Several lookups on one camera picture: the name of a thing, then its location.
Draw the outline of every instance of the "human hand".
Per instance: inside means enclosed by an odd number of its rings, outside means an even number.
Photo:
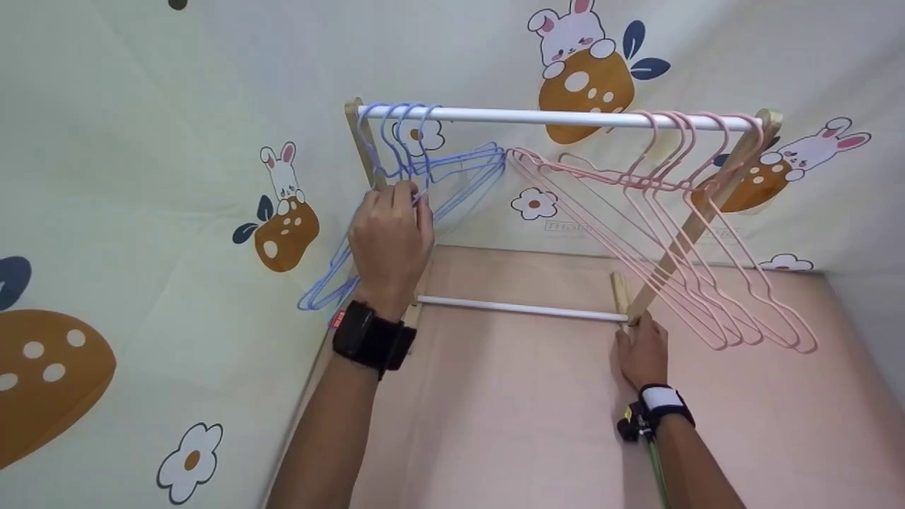
[[[402,320],[433,250],[433,212],[427,195],[412,207],[418,186],[401,180],[370,190],[355,213],[348,245],[361,282],[355,298],[377,316]]]
[[[665,385],[670,334],[645,311],[638,325],[632,328],[632,335],[634,342],[628,333],[616,331],[619,367],[623,376],[635,390],[650,383]]]

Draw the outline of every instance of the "cartoon rabbit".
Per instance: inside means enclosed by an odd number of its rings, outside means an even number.
[[[281,158],[277,159],[270,147],[261,149],[261,161],[271,172],[273,190],[276,192],[280,203],[277,205],[277,214],[285,216],[290,210],[289,198],[296,197],[299,203],[305,203],[305,194],[299,188],[299,181],[295,177],[295,168],[292,160],[295,159],[295,143],[287,141],[281,150]]]
[[[852,120],[837,117],[826,122],[817,134],[797,139],[775,152],[761,156],[761,164],[776,164],[784,160],[791,170],[786,173],[786,181],[794,182],[805,176],[805,172],[833,158],[839,152],[857,149],[871,140],[866,132],[856,132],[842,136],[852,126]]]
[[[594,0],[571,0],[569,13],[559,17],[556,11],[543,9],[528,20],[528,29],[540,35],[540,57],[546,66],[544,78],[556,78],[566,65],[565,59],[590,48],[591,56],[604,59],[616,49],[607,39],[600,18],[591,11]]]

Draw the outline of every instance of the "blue hanger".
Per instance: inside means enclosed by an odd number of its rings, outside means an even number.
[[[380,164],[380,160],[376,153],[376,147],[367,142],[361,129],[362,122],[367,117],[367,114],[378,106],[389,107],[386,115],[384,115],[384,118],[380,123],[380,138],[390,148],[390,150],[393,152],[393,155],[395,156],[397,168],[393,171],[387,171],[386,168],[384,168]],[[364,113],[359,115],[358,117],[358,137],[364,143],[365,149],[367,150],[368,155],[370,155],[371,161],[373,161],[375,175],[382,174],[387,178],[400,179],[424,177],[424,185],[421,187],[422,190],[416,197],[413,198],[413,203],[415,200],[425,194],[432,184],[436,185],[437,183],[444,180],[445,178],[448,178],[451,175],[464,172],[474,172],[474,176],[472,176],[468,180],[468,182],[462,189],[460,189],[455,195],[447,199],[444,203],[439,205],[433,212],[434,222],[439,222],[456,207],[465,202],[469,197],[476,196],[477,199],[472,202],[472,204],[465,211],[465,214],[462,215],[462,217],[460,218],[461,221],[471,213],[471,211],[481,202],[481,200],[487,195],[493,185],[496,184],[496,182],[502,176],[503,170],[506,167],[506,151],[496,143],[490,142],[479,146],[471,152],[454,154],[444,158],[431,160],[427,154],[427,150],[424,147],[423,137],[419,137],[418,146],[421,149],[423,155],[420,157],[413,156],[408,147],[400,141],[401,138],[399,135],[399,129],[402,120],[405,120],[408,117],[408,114],[412,109],[418,107],[424,107],[424,105],[420,103],[406,102],[398,102],[393,105],[385,102],[370,104],[365,108]],[[423,132],[422,129],[424,128],[424,123],[430,116],[431,111],[437,107],[439,107],[439,105],[437,104],[427,107],[424,115],[422,115],[421,117],[421,121],[418,124],[419,132]],[[386,136],[386,120],[389,118],[390,114],[393,113],[397,108],[404,108],[404,111],[399,117],[399,121],[393,128],[393,134],[396,143],[402,147],[402,150],[405,153],[405,161],[403,161],[403,158],[399,151],[396,149],[395,144],[391,142]],[[440,177],[436,176],[435,172],[437,172],[437,170],[446,167],[454,167],[456,165],[458,166],[457,169],[442,174]],[[317,311],[323,309],[330,303],[334,303],[334,305],[339,306],[352,294],[353,291],[355,291],[355,288],[360,281],[360,278],[357,275],[348,278],[345,282],[340,284],[337,288],[330,291],[326,295],[320,296],[325,291],[325,288],[330,283],[330,281],[336,277],[336,275],[339,273],[339,270],[351,256],[351,251],[348,247],[348,230],[350,227],[351,224],[347,226],[346,233],[342,237],[342,242],[339,243],[336,252],[333,254],[333,257],[330,258],[327,272],[299,298],[297,307],[300,310]]]

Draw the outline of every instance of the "pink floor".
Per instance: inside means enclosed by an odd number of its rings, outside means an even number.
[[[440,247],[425,293],[611,312],[611,270],[620,265]],[[820,349],[712,351],[656,303],[671,384],[748,507],[905,507],[902,413],[832,290],[819,275],[771,280]],[[352,506],[659,507],[643,449],[614,433],[633,399],[611,357],[614,331],[426,306],[413,354],[377,393]]]

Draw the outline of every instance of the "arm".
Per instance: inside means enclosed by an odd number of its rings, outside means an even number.
[[[646,312],[633,330],[634,342],[616,332],[619,365],[635,390],[666,384],[669,333]],[[744,509],[698,432],[685,417],[668,415],[656,430],[657,450],[671,509]]]
[[[349,247],[361,282],[355,299],[380,318],[402,320],[433,249],[427,195],[402,181],[369,191],[352,220]],[[347,507],[367,445],[377,370],[336,354],[301,416],[273,483],[268,509]]]

